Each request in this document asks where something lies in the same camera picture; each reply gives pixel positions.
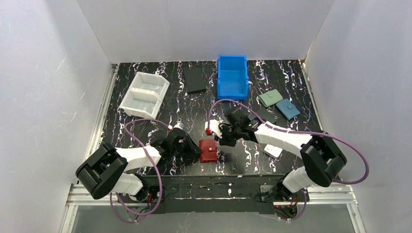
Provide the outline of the red card holder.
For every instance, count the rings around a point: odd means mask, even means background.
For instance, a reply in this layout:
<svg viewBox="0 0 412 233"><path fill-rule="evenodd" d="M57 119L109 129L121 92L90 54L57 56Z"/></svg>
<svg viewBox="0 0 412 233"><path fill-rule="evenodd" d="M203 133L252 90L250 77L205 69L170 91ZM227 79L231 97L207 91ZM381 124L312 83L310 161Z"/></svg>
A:
<svg viewBox="0 0 412 233"><path fill-rule="evenodd" d="M202 150L200 154L201 163L216 162L218 160L218 149L214 139L199 140L199 148Z"/></svg>

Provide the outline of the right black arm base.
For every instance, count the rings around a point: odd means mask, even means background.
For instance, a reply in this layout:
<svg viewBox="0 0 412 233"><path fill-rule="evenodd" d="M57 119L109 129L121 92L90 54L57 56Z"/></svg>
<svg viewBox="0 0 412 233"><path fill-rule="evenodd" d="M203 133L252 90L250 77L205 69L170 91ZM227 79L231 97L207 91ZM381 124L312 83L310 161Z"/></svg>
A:
<svg viewBox="0 0 412 233"><path fill-rule="evenodd" d="M275 215L279 220L293 221L300 218L306 210L309 195L307 189L303 188L296 193L290 193L286 188L273 187L268 191L255 195L259 203L286 202L285 205L275 205Z"/></svg>

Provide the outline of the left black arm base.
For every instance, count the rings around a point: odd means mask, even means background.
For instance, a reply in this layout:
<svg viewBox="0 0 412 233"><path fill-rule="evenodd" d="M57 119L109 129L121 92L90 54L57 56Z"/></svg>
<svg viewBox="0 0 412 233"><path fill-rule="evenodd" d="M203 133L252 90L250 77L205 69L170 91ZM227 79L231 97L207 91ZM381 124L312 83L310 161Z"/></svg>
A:
<svg viewBox="0 0 412 233"><path fill-rule="evenodd" d="M160 197L159 185L144 185L135 195L119 194L124 203L145 203L154 206Z"/></svg>

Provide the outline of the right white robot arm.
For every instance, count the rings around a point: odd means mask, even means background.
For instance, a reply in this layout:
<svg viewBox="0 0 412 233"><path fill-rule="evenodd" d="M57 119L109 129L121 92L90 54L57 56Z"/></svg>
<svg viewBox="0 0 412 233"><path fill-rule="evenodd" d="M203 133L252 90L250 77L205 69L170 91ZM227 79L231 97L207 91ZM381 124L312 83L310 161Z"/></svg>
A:
<svg viewBox="0 0 412 233"><path fill-rule="evenodd" d="M233 147L243 139L290 152L303 166L286 173L276 185L276 192L290 196L313 185L328 187L347 163L347 158L325 133L304 134L278 127L258 117L250 119L240 108L227 111L226 123L208 120L205 131L222 146Z"/></svg>

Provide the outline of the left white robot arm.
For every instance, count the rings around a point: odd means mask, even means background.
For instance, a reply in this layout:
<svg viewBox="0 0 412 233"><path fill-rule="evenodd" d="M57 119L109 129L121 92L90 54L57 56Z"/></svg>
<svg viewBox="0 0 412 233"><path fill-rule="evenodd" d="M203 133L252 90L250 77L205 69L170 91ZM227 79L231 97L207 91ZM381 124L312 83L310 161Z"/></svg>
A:
<svg viewBox="0 0 412 233"><path fill-rule="evenodd" d="M95 200L112 192L135 196L144 183L129 170L159 167L175 156L190 160L201 153L185 131L173 128L165 137L142 148L123 149L104 143L77 168L75 176Z"/></svg>

